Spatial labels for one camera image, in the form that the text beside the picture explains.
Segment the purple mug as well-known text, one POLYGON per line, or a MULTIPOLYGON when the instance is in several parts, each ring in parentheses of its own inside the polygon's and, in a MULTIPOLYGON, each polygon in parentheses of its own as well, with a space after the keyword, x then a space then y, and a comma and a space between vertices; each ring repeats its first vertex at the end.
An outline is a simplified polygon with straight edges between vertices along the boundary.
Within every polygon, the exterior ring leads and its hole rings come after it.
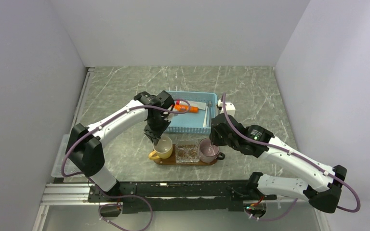
POLYGON ((225 159, 225 154, 220 152, 219 147, 211 144, 211 140, 209 138, 204 138, 199 142, 198 154, 200 161, 207 164, 225 159))

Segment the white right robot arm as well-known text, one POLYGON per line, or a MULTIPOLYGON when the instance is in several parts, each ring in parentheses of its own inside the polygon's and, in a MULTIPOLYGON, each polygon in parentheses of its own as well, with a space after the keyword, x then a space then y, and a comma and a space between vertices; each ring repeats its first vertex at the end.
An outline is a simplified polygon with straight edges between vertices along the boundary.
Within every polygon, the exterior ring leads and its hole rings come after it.
POLYGON ((244 127, 230 115, 219 114, 211 120, 209 138, 215 146, 229 146, 244 155, 272 161, 295 175, 284 178, 253 172, 246 185, 247 196, 252 200, 264 195, 282 195, 307 201, 325 213, 334 213, 338 208, 347 174, 345 167, 319 163, 263 127, 244 127))

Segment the clear glass holder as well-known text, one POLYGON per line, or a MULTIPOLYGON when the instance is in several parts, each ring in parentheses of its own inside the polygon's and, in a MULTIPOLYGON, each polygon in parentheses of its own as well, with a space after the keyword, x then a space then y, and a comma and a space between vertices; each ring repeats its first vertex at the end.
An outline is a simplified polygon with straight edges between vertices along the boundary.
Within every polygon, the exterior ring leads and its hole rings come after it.
POLYGON ((175 145, 175 161, 177 164, 196 163, 200 160, 198 142, 196 140, 181 140, 175 145))

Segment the orange toothpaste tube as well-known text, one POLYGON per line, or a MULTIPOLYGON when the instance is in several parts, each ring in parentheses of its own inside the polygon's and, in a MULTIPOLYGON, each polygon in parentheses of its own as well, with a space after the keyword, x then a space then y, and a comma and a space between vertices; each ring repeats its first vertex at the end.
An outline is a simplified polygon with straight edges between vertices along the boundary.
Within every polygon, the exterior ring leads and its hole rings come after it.
POLYGON ((189 113, 198 113, 199 109, 194 106, 187 106, 182 104, 176 104, 174 106, 175 110, 178 112, 185 112, 188 111, 189 113))

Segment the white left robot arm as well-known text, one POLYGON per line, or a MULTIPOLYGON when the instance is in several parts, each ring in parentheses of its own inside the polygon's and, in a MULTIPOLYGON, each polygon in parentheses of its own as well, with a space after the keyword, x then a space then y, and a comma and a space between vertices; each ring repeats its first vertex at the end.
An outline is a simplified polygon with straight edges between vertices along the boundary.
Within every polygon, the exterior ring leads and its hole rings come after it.
POLYGON ((100 120, 84 126, 76 124, 69 135, 65 158, 70 160, 88 179, 101 188, 100 196, 107 202, 120 195, 120 182, 105 164, 103 148, 132 126, 145 121, 144 134, 154 144, 162 142, 162 134, 171 123, 174 99, 162 91, 151 95, 143 91, 127 105, 100 120))

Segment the yellow mug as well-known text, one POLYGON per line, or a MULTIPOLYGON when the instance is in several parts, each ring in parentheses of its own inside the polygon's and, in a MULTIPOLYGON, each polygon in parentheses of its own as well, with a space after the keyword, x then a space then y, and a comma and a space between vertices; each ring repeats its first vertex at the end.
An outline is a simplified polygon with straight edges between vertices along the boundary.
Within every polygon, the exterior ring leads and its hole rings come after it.
POLYGON ((167 159, 172 155, 173 142, 163 134, 157 144, 153 144, 153 151, 148 155, 150 160, 167 159))

